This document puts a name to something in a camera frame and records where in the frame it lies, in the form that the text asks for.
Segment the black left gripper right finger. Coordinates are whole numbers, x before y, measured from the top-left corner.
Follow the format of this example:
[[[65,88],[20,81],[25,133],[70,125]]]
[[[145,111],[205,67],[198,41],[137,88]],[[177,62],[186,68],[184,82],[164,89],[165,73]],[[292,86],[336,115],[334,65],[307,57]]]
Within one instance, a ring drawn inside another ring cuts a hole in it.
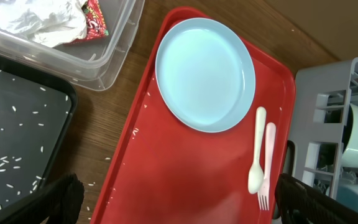
[[[283,224],[358,224],[358,213],[302,181],[280,174],[275,198]]]

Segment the light blue plate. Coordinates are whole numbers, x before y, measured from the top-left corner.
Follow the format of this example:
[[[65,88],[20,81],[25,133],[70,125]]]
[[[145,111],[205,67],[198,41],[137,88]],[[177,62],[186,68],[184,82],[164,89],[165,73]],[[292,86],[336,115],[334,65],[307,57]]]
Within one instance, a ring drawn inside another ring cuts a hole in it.
[[[250,52],[224,24],[185,19],[163,37],[155,76],[168,109],[205,133],[233,128],[250,110],[256,80]]]

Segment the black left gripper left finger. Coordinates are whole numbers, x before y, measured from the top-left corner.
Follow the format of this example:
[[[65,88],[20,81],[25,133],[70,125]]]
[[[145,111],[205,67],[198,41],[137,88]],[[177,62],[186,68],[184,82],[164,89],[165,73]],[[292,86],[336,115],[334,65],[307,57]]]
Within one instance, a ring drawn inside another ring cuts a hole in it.
[[[0,224],[75,224],[84,194],[84,185],[77,175],[65,175],[0,210]]]

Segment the pink plastic fork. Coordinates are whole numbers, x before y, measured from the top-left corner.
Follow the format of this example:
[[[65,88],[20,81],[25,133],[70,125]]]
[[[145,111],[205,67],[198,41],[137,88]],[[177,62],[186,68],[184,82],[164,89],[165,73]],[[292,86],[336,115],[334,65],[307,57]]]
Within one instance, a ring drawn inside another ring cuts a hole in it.
[[[262,186],[257,192],[260,210],[269,210],[270,173],[275,145],[276,125],[268,123],[265,132],[265,162],[264,179]]]

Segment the cream plastic spoon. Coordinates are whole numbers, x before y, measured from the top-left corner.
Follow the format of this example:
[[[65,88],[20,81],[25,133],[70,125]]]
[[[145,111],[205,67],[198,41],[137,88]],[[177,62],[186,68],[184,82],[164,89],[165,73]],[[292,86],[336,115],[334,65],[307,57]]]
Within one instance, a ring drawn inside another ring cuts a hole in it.
[[[254,155],[252,165],[248,175],[248,191],[250,194],[256,194],[263,182],[264,172],[260,165],[260,152],[264,136],[266,109],[262,106],[257,108],[255,116],[255,134],[254,134]]]

